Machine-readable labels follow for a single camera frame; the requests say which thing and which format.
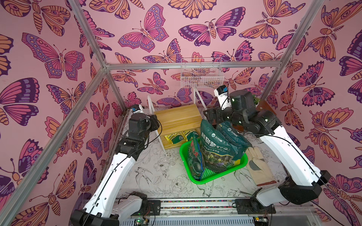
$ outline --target pink wall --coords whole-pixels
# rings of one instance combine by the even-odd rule
[[[92,73],[95,74],[100,68],[95,57],[90,58],[89,49],[80,48],[81,32],[73,12],[64,1],[32,4],[30,1],[22,1],[23,8],[19,1],[6,1],[1,4],[0,18],[4,23],[0,32],[0,209],[69,113],[67,107],[74,107],[75,102],[69,101],[67,96],[73,94],[77,101],[88,87]],[[103,84],[108,90],[108,103],[103,92],[99,91],[90,101],[95,105],[99,102],[101,107],[103,103],[110,106],[106,126],[97,127],[88,103],[75,123],[71,140],[63,143],[64,151],[59,151],[61,156],[57,159],[54,156],[17,218],[22,218],[21,216],[34,208],[36,214],[17,223],[26,224],[39,217],[35,221],[42,220],[42,224],[66,225],[73,206],[80,200],[78,198],[86,197],[85,192],[94,191],[102,173],[101,163],[104,164],[109,152],[104,153],[101,148],[103,154],[98,159],[95,153],[99,144],[93,142],[95,147],[89,149],[87,144],[90,141],[91,146],[98,136],[104,138],[103,134],[108,129],[112,130],[111,137],[108,138],[112,143],[113,121],[118,124],[121,120],[121,116],[115,116],[112,107],[113,102],[117,103],[115,96],[107,84]],[[73,165],[73,168],[70,167],[72,169],[66,172],[72,162],[76,163],[76,167]],[[89,180],[83,176],[87,170]],[[67,183],[61,182],[63,175],[68,179]],[[86,183],[90,190],[87,187],[82,188],[84,181],[88,181]],[[55,197],[51,197],[50,193],[55,195],[58,202],[53,204],[53,210],[49,208],[52,209],[51,204]]]
[[[361,9],[362,1],[325,1],[325,14],[321,9],[315,17],[304,51],[294,54],[293,64],[288,65],[293,73],[284,73],[280,87],[268,97],[271,105],[277,101],[275,112],[300,142],[300,149],[333,176],[328,186],[347,208],[353,225],[362,223],[362,148],[358,143],[362,138],[362,35],[357,26]],[[333,31],[329,34],[323,29]],[[302,68],[294,72],[293,67],[300,63]],[[347,211],[326,188],[323,191],[315,202],[342,224],[350,225]],[[338,225],[322,210],[318,212],[327,225]]]

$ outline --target wire basket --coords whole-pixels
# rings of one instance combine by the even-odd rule
[[[224,74],[222,72],[221,62],[210,62],[211,66],[206,68],[202,62],[200,62],[199,66],[195,66],[195,64],[188,65],[184,63],[186,59],[188,58],[183,58],[183,62],[181,63],[181,88],[197,87],[216,89],[223,84]]]

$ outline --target metal rail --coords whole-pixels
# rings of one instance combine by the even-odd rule
[[[192,68],[212,67],[214,62],[182,63]],[[247,68],[247,67],[280,67],[281,61],[227,61],[221,62],[222,68]],[[108,64],[107,70],[130,70],[130,69],[181,69],[181,63],[134,63],[134,64]]]
[[[11,195],[10,199],[7,201],[2,211],[0,212],[1,226],[10,225],[12,223],[16,214],[18,214],[20,208],[23,206],[24,202],[27,200],[31,191],[43,174],[45,168],[52,161],[59,146],[62,144],[64,137],[68,134],[69,130],[78,119],[78,116],[82,113],[82,110],[90,100],[94,90],[98,87],[105,73],[106,72],[104,68],[101,68],[97,72],[94,79],[89,83],[85,92],[79,98],[77,104],[70,111],[69,115],[61,123],[54,136],[44,147],[35,164],[29,169],[24,179],[21,181],[21,184],[16,187],[14,193]]]
[[[292,40],[290,41],[286,51],[284,52],[280,67],[274,70],[273,75],[269,79],[267,85],[264,88],[263,94],[261,95],[261,100],[266,100],[270,91],[274,87],[275,83],[279,79],[280,75],[283,73],[284,67],[287,65],[289,59],[292,57],[294,50],[299,45],[301,39],[303,38],[305,32],[311,25],[314,17],[318,14],[319,9],[322,7],[324,0],[314,0],[312,4],[309,6],[306,14],[304,15],[302,21],[299,24],[298,29],[293,35]]]

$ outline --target black cable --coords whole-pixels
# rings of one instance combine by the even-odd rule
[[[287,204],[283,204],[280,202],[280,205],[283,205],[283,206],[287,206],[290,202],[288,202]]]
[[[326,214],[328,214],[330,217],[332,217],[332,215],[330,213],[328,213],[327,211],[325,211],[322,207],[320,207],[318,204],[315,204],[316,206],[318,206],[319,208],[321,208]],[[339,223],[342,226],[345,226],[344,224],[342,224],[341,222],[339,222],[338,220],[336,220],[334,217],[332,217],[333,220],[335,220],[337,223]]]
[[[161,122],[160,122],[158,119],[157,119],[157,121],[159,122],[159,124],[160,124],[160,126],[161,126],[161,132],[159,133],[159,135],[158,135],[155,139],[153,139],[153,140],[150,141],[149,143],[155,141],[155,140],[161,135],[161,133],[162,133],[162,124],[161,124]],[[139,148],[139,149],[135,150],[134,152],[132,152],[131,154],[127,155],[126,158],[124,158],[120,163],[118,163],[117,166],[116,166],[113,170],[117,169],[117,167],[118,167],[124,160],[126,160],[127,158],[129,158],[130,156],[132,156],[134,153],[138,152],[138,151],[141,150],[141,149],[143,149],[143,148]],[[96,202],[99,200],[99,197],[101,196],[101,194],[102,194],[104,188],[106,187],[106,184],[108,183],[109,179],[112,177],[113,172],[114,172],[114,171],[112,171],[112,172],[111,172],[111,175],[109,175],[109,178],[107,179],[107,181],[106,181],[106,183],[104,184],[101,192],[99,193],[98,198],[96,199]],[[95,206],[93,206],[92,209],[90,210],[90,212],[88,213],[88,215],[87,215],[87,217],[85,218],[85,221],[84,221],[84,223],[83,223],[82,226],[84,226],[85,223],[87,222],[88,217],[89,217],[89,215],[91,214],[91,212],[93,211],[94,207],[95,207]]]

